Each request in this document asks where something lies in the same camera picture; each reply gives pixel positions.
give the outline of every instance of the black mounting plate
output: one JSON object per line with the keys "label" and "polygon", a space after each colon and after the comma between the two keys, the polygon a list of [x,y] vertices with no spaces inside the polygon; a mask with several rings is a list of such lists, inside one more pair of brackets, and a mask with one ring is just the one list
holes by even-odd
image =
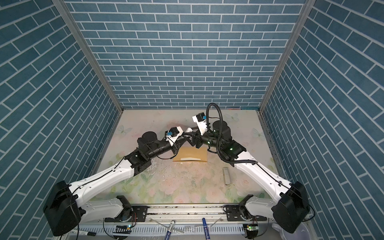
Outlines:
{"label": "black mounting plate", "polygon": [[[228,222],[246,221],[241,217],[239,205],[226,205],[225,208]],[[267,221],[267,218],[263,216],[256,216],[256,220]]]}
{"label": "black mounting plate", "polygon": [[[133,213],[136,213],[136,222],[145,222],[145,219],[147,217],[148,206],[132,206],[132,209],[133,209]],[[105,218],[105,222],[121,223],[120,218],[118,217],[116,218],[107,217]]]}

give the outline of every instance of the table surface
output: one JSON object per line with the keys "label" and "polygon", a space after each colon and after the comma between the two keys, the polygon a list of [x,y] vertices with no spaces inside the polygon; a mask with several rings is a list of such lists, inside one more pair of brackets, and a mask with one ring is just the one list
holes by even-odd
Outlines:
{"label": "table surface", "polygon": [[[153,131],[158,139],[171,127],[183,130],[196,124],[192,116],[205,110],[125,110],[98,171],[116,164],[137,147],[144,132]],[[231,128],[234,140],[246,147],[257,161],[276,171],[257,112],[223,110],[223,119]],[[215,109],[211,117],[217,117]],[[170,157],[167,152],[160,157]],[[217,154],[208,152],[208,162],[173,162],[154,158],[142,173],[121,181],[92,199],[106,200],[124,195],[132,204],[238,203],[248,194],[261,198],[269,195],[242,171],[224,163]],[[231,185],[225,187],[223,167],[229,168]]]}

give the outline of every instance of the blue brick wall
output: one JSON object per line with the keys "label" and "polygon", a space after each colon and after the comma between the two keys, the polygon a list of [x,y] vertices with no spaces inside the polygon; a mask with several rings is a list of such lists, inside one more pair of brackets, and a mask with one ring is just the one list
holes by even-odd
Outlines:
{"label": "blue brick wall", "polygon": [[384,239],[384,2],[317,0],[265,108],[319,239]]}
{"label": "blue brick wall", "polygon": [[124,108],[251,109],[303,2],[66,1]]}
{"label": "blue brick wall", "polygon": [[117,110],[50,0],[0,1],[0,239],[52,237],[52,185],[90,174]]}

